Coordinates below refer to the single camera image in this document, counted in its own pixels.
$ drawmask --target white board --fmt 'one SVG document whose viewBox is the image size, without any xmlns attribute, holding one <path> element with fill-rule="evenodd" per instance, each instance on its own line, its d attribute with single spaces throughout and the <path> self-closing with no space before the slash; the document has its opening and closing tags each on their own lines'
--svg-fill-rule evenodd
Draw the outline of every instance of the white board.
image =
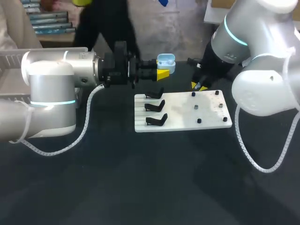
<svg viewBox="0 0 300 225">
<path fill-rule="evenodd" d="M 192 92 L 164 93 L 160 99 L 146 98 L 144 94 L 135 95 L 135 131 L 136 132 L 165 132 L 183 130 L 202 130 L 230 128 L 230 118 L 222 91 L 219 95 L 215 90 Z M 162 112 L 146 111 L 145 104 L 159 105 L 165 100 Z M 168 119 L 162 127 L 147 125 L 146 117 L 162 119 L 167 113 Z"/>
</svg>

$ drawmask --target dark tabletop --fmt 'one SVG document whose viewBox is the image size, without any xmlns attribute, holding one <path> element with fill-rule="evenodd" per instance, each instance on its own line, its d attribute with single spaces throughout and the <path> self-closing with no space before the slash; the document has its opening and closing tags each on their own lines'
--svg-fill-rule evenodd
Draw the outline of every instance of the dark tabletop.
<svg viewBox="0 0 300 225">
<path fill-rule="evenodd" d="M 171 78 L 111 87 L 93 100 L 89 129 L 77 146 L 56 157 L 25 146 L 0 144 L 0 224 L 16 225 L 298 225 L 300 139 L 296 129 L 278 171 L 263 174 L 248 162 L 234 127 L 169 133 L 135 133 L 134 94 L 189 91 L 193 70 L 178 63 Z M 232 120 L 231 83 L 224 92 Z M 254 159 L 277 161 L 295 115 L 259 118 L 244 112 L 240 128 Z M 44 151 L 68 146 L 80 134 L 35 139 Z"/>
</svg>

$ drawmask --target stack of books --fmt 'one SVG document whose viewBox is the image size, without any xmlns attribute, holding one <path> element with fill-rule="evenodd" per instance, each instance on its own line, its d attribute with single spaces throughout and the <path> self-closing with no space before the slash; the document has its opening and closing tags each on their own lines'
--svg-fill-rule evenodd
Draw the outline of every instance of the stack of books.
<svg viewBox="0 0 300 225">
<path fill-rule="evenodd" d="M 41 0 L 21 0 L 37 35 L 74 33 L 68 12 L 41 12 Z"/>
</svg>

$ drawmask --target black clip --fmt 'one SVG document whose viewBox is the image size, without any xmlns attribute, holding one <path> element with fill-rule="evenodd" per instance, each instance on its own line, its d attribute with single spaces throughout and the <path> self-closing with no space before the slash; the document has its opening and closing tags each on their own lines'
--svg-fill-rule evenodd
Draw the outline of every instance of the black clip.
<svg viewBox="0 0 300 225">
<path fill-rule="evenodd" d="M 165 106 L 165 100 L 162 100 L 159 106 L 152 105 L 152 104 L 145 104 L 146 111 L 154 111 L 154 112 L 161 112 L 163 107 Z"/>
<path fill-rule="evenodd" d="M 168 118 L 168 114 L 163 115 L 161 120 L 157 120 L 151 117 L 146 117 L 147 125 L 163 126 Z"/>
<path fill-rule="evenodd" d="M 150 98 L 160 99 L 162 97 L 163 93 L 164 93 L 164 88 L 161 88 L 159 93 L 154 93 L 154 92 L 148 91 L 145 95 L 146 95 L 146 98 L 150 97 Z"/>
</svg>

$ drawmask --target yellow object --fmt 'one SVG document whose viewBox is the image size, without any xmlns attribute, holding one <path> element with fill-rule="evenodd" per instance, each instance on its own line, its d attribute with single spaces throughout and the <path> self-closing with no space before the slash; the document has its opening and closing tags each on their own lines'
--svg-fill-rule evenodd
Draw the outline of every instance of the yellow object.
<svg viewBox="0 0 300 225">
<path fill-rule="evenodd" d="M 195 82 L 192 82 L 192 89 L 194 89 L 194 87 L 196 86 L 197 84 Z"/>
<path fill-rule="evenodd" d="M 72 3 L 78 7 L 84 7 L 92 3 L 93 0 L 72 0 Z"/>
<path fill-rule="evenodd" d="M 170 71 L 168 69 L 158 69 L 157 70 L 157 81 L 170 76 Z"/>
<path fill-rule="evenodd" d="M 206 90 L 206 89 L 208 89 L 207 87 L 204 87 L 204 86 L 202 86 L 201 88 L 200 88 L 200 90 L 199 91 L 203 91 L 203 90 Z"/>
</svg>

